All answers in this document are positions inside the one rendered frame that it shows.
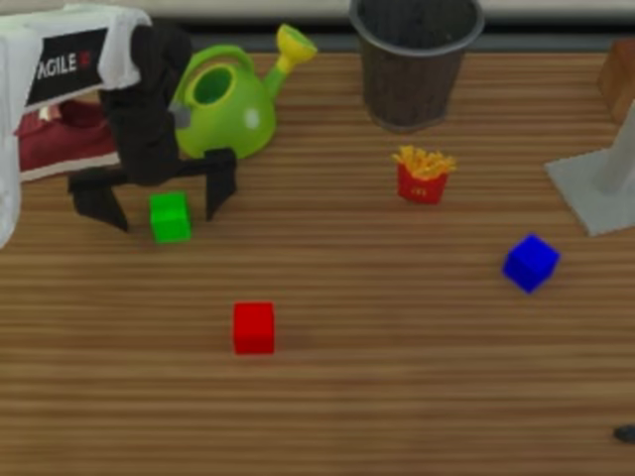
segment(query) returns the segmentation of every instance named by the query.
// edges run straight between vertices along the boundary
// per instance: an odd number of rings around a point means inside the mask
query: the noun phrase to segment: red shoe
[[[22,181],[119,163],[99,104],[70,100],[26,114],[16,135]]]

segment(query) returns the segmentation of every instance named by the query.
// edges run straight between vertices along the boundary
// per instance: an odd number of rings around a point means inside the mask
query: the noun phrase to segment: yellow watering can nozzle
[[[311,40],[289,25],[281,25],[278,29],[277,43],[280,51],[277,67],[285,74],[296,65],[312,60],[318,52]]]

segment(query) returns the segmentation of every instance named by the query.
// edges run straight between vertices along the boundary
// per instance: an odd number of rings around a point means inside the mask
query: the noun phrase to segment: red logo
[[[90,52],[79,52],[79,55],[77,55],[77,63],[79,64],[79,67],[89,67]]]

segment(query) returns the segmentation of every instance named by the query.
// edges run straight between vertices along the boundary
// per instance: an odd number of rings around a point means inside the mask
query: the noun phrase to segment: dark trash can
[[[485,27],[477,0],[352,0],[363,96],[392,132],[443,122],[465,49]]]

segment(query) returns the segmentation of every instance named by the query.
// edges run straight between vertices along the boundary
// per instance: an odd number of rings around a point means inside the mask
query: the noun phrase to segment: french fries
[[[415,179],[433,180],[456,170],[456,162],[452,157],[446,157],[441,152],[428,153],[414,146],[399,148],[399,154],[393,154],[393,159],[403,164]]]

